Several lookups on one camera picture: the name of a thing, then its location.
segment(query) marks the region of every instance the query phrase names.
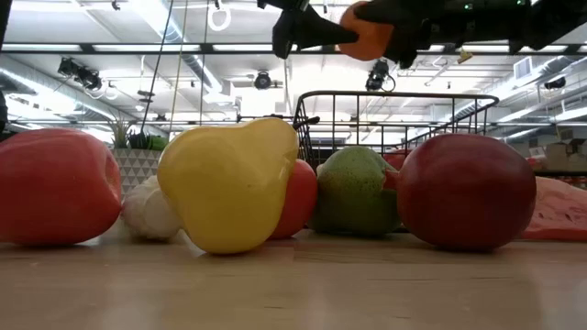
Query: red apple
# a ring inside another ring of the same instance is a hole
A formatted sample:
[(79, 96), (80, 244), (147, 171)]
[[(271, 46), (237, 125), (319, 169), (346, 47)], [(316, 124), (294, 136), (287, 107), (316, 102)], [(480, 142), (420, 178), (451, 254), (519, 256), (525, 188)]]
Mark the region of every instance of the red apple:
[(404, 225), (441, 248), (491, 250), (528, 226), (536, 180), (527, 161), (506, 144), (446, 134), (405, 160), (397, 182)]
[(387, 161), (388, 164), (392, 165), (394, 169), (399, 171), (404, 166), (405, 158), (410, 154), (410, 152), (412, 152), (411, 149), (407, 151), (405, 151), (405, 149), (399, 149), (392, 152), (391, 154), (383, 155), (383, 158), (385, 161)]
[(103, 234), (120, 213), (120, 173), (106, 145), (74, 129), (0, 143), (0, 241), (68, 245)]
[(298, 159), (287, 182), (282, 217), (270, 239), (288, 238), (302, 230), (314, 212), (317, 195), (318, 182), (314, 170)]

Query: black metal basket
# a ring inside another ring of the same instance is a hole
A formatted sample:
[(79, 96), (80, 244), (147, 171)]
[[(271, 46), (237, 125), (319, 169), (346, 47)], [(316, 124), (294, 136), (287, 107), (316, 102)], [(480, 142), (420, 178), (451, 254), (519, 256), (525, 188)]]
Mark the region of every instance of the black metal basket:
[[(328, 146), (330, 151), (322, 150), (322, 146), (313, 145), (310, 137), (310, 125), (304, 124), (304, 121), (308, 120), (308, 115), (305, 109), (305, 101), (311, 97), (317, 96), (330, 96), (332, 97), (332, 122), (325, 123), (321, 122), (319, 125), (331, 125), (332, 126), (332, 142), (331, 146)], [(337, 97), (338, 96), (354, 96), (357, 100), (357, 115), (356, 121), (354, 122), (336, 122), (336, 111), (337, 111)], [(452, 116), (451, 120), (447, 123), (430, 122), (428, 124), (418, 123), (381, 123), (381, 122), (361, 122), (360, 121), (360, 98), (362, 96), (375, 96), (375, 97), (410, 97), (410, 98), (436, 98), (436, 99), (449, 99), (452, 104)], [(474, 108), (467, 114), (456, 114), (455, 103), (456, 100), (472, 100), (474, 102)], [(337, 149), (344, 148), (351, 145), (359, 145), (359, 132), (361, 127), (378, 127), (381, 130), (382, 141), (378, 145), (361, 144), (365, 147), (377, 148), (381, 154), (392, 152), (395, 149), (406, 149), (417, 147), (421, 142), (426, 141), (437, 134), (443, 133), (472, 133), (472, 134), (486, 134), (487, 132), (487, 112), (492, 107), (499, 103), (499, 99), (492, 95), (480, 95), (480, 94), (454, 94), (454, 93), (381, 93), (381, 92), (343, 92), (343, 91), (314, 91), (304, 93), (300, 95), (297, 107), (295, 110), (295, 116), (293, 123), (299, 126), (298, 135), (300, 138), (300, 152), (299, 158), (307, 161), (313, 168), (316, 168), (321, 162), (327, 159), (332, 153), (336, 152)], [(336, 126), (349, 126), (352, 124), (357, 129), (357, 141), (354, 144), (337, 143), (335, 139)], [(384, 133), (385, 129), (390, 127), (402, 127), (405, 133), (405, 138), (401, 143), (398, 144), (384, 144)], [(408, 130), (410, 128), (425, 128), (426, 133), (420, 134), (416, 137), (408, 138)]]

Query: wooden floor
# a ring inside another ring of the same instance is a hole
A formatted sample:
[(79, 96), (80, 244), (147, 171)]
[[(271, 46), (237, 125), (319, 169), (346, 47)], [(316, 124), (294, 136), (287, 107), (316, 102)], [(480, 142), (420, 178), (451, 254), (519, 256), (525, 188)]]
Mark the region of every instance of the wooden floor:
[(587, 244), (436, 251), (303, 232), (242, 256), (0, 245), (1, 330), (586, 330)]

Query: pink bag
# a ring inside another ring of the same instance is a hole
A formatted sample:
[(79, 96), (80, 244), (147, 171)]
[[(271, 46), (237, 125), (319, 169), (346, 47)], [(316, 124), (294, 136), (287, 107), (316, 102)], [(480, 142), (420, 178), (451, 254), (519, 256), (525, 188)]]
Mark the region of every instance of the pink bag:
[(536, 208), (522, 238), (587, 241), (587, 192), (553, 179), (536, 184)]

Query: yellow pear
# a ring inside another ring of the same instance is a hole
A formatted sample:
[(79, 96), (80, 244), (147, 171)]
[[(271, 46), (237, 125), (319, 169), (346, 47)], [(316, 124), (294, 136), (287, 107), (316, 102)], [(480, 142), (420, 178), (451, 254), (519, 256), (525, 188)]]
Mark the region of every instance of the yellow pear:
[(277, 226), (297, 152), (295, 130), (278, 118), (202, 126), (167, 146), (157, 176), (194, 244), (245, 252)]

